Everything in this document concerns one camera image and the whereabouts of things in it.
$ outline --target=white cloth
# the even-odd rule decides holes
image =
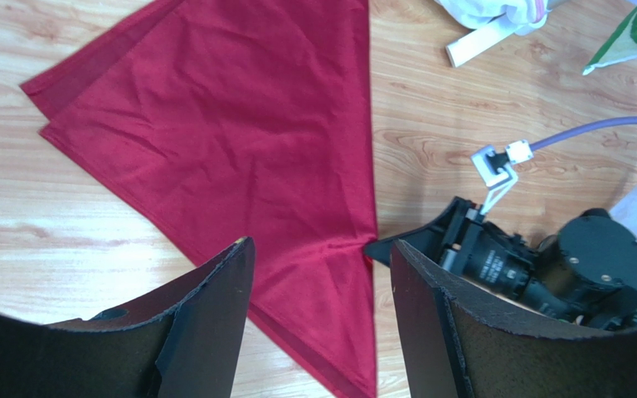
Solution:
[[[547,20],[547,0],[435,0],[456,21],[478,29],[493,18],[506,15],[515,25],[528,26],[531,32]]]

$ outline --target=red cloth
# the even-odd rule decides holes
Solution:
[[[41,135],[194,264],[257,244],[250,319],[376,396],[367,0],[157,0],[22,85]]]

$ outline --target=black foam pad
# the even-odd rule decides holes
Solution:
[[[230,396],[254,264],[248,238],[89,321],[0,315],[0,397]]]
[[[414,397],[637,397],[637,329],[546,318],[443,270],[405,241],[391,281]]]

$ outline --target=black camera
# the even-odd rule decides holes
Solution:
[[[637,239],[603,209],[590,209],[530,248],[456,197],[431,223],[368,245],[390,264],[405,240],[443,269],[551,318],[590,328],[637,327]]]

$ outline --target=wood grain surface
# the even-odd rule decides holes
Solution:
[[[148,0],[0,0],[0,312],[35,323],[89,318],[192,267],[138,213],[37,135],[46,119],[18,89]],[[632,6],[573,0],[540,31],[459,69],[467,31],[433,0],[371,0],[374,162],[382,236],[485,188],[469,156],[579,124],[637,114],[637,60],[581,69]],[[637,183],[637,127],[546,148],[490,219],[534,241]],[[381,396],[409,396],[388,269],[375,269]],[[233,396],[330,394],[248,323]]]

